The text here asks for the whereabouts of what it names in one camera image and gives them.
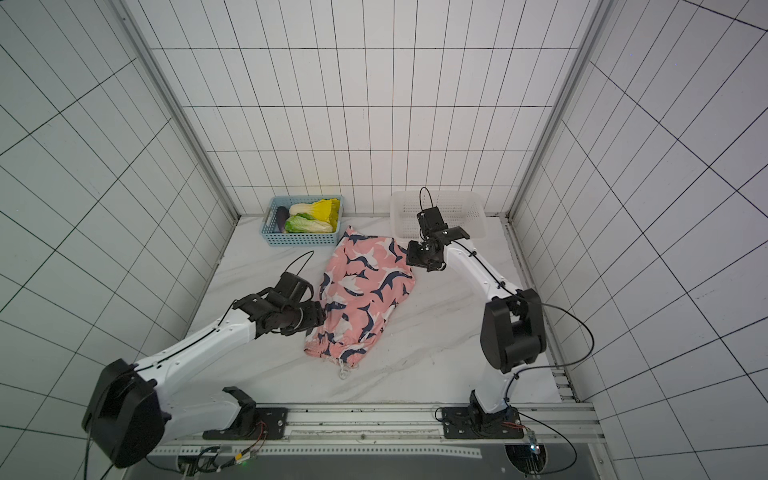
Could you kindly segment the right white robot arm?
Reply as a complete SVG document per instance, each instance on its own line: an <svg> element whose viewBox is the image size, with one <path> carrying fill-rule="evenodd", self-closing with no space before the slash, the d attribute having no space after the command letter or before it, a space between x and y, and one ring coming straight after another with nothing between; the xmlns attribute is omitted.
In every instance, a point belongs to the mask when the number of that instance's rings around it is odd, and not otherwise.
<svg viewBox="0 0 768 480"><path fill-rule="evenodd" d="M481 423L503 417L521 374L534 369L547 349L539 295L508 282L461 227L422 225L420 239L409 242L406 261L428 272L453 269L485 300L480 347L488 368L470 393L469 410Z"/></svg>

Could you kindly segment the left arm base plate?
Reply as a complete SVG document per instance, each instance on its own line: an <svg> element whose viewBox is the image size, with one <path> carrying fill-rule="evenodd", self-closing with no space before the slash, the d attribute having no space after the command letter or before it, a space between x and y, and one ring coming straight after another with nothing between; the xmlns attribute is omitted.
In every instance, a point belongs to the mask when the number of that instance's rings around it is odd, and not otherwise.
<svg viewBox="0 0 768 480"><path fill-rule="evenodd" d="M202 437L212 441L280 440L287 414L286 408L246 406L227 428L204 431Z"/></svg>

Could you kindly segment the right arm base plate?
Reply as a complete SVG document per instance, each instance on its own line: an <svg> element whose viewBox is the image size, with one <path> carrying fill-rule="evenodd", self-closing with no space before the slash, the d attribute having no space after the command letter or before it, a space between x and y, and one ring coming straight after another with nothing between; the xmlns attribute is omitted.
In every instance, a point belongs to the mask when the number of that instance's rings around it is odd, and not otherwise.
<svg viewBox="0 0 768 480"><path fill-rule="evenodd" d="M519 422L516 409L507 408L485 413L472 405L440 407L436 418L443 427L443 436L451 440L520 440L525 428Z"/></svg>

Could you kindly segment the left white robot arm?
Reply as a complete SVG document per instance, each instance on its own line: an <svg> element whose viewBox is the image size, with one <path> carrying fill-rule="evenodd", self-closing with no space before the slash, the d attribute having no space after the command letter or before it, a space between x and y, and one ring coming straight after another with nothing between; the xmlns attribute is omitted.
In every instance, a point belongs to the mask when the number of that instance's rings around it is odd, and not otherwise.
<svg viewBox="0 0 768 480"><path fill-rule="evenodd" d="M266 434L259 408L227 386L196 405L174 397L190 380L236 348L268 334L308 332L326 319L313 286L283 272L273 287L236 299L190 337L134 363L117 359L100 373L82 428L117 468L137 464L157 446L192 434L245 440Z"/></svg>

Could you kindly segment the pink shark print shorts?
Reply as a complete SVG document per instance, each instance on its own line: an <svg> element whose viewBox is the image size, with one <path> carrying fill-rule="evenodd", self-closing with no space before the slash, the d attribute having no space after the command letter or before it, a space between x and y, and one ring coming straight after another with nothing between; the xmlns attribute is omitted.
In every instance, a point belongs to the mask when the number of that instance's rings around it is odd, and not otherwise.
<svg viewBox="0 0 768 480"><path fill-rule="evenodd" d="M362 234L349 226L323 272L319 302L325 320L310 330L304 352L334 363L340 379L347 379L414 290L406 254L392 237Z"/></svg>

